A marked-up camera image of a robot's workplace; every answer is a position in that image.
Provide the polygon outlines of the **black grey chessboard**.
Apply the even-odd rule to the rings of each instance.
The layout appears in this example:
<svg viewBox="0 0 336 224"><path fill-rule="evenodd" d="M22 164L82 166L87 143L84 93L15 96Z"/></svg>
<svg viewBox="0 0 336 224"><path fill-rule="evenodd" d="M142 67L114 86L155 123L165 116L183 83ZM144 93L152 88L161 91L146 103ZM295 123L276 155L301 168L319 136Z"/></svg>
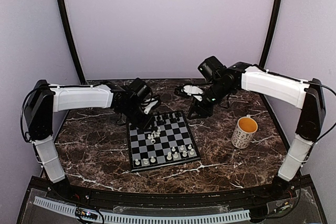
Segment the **black grey chessboard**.
<svg viewBox="0 0 336 224"><path fill-rule="evenodd" d="M152 144L148 140L148 134L151 134L158 127L161 128L161 135ZM192 131L189 127L184 112L173 111L157 113L154 115L154 122L150 128L146 130L139 129L138 127L129 123L127 125L127 140L129 151L129 162L131 172L142 172L152 170L170 165L180 165L188 162L199 161L201 155L196 146ZM192 145L194 155L190 155L190 150L187 149L188 145ZM183 151L187 151L187 156L183 157L183 151L180 146L184 146ZM175 152L178 152L178 158L174 159L172 147L175 147ZM172 153L172 159L166 159L167 153ZM155 162L151 163L151 157L155 158ZM142 160L147 158L149 163L144 165ZM135 159L140 161L140 165L134 164Z"/></svg>

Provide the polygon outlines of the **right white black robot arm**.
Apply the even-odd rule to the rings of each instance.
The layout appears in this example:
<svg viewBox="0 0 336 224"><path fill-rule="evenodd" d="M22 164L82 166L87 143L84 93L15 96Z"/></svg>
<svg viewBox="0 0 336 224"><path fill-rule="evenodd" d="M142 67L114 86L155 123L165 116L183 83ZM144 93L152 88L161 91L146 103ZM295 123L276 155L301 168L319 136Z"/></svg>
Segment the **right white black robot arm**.
<svg viewBox="0 0 336 224"><path fill-rule="evenodd" d="M298 79L284 76L262 68L256 64L237 62L232 66L223 65L215 56L206 58L199 66L199 72L206 80L206 89L200 84L186 84L182 91L193 97L188 118L205 119L213 114L214 106L220 104L229 94L244 90L259 93L275 103L292 106L290 119L293 126L293 140L288 153L278 170L277 180L268 188L268 195L273 200L280 199L288 191L287 182L291 181L298 170L308 160L313 147L334 128L323 130L326 116L324 90L332 88L319 79Z"/></svg>

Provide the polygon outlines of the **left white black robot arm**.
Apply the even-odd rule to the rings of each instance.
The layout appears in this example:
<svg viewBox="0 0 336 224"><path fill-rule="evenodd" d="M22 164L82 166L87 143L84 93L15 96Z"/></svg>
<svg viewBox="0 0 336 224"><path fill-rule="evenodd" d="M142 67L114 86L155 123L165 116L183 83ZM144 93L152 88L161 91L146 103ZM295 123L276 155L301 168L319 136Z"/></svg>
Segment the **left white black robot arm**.
<svg viewBox="0 0 336 224"><path fill-rule="evenodd" d="M58 134L53 132L54 115L63 111L87 108L112 109L125 115L128 122L140 129L153 123L151 110L161 103L148 84L136 78L129 85L119 86L110 81L97 84L59 85L38 80L24 98L20 112L20 130L25 142L31 143L38 163L45 170L53 191L63 201L74 197L55 146Z"/></svg>

